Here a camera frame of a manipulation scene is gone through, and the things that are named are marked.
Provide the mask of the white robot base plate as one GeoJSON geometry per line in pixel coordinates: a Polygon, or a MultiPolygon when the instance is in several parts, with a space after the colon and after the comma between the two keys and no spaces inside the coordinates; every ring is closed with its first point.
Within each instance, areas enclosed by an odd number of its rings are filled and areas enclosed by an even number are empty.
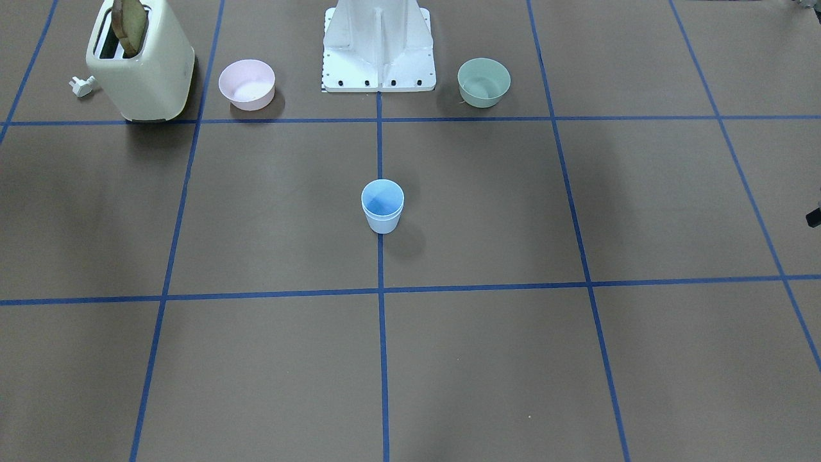
{"type": "Polygon", "coordinates": [[[437,87],[431,15],[416,1],[339,1],[323,15],[321,88],[328,93],[437,87]]]}

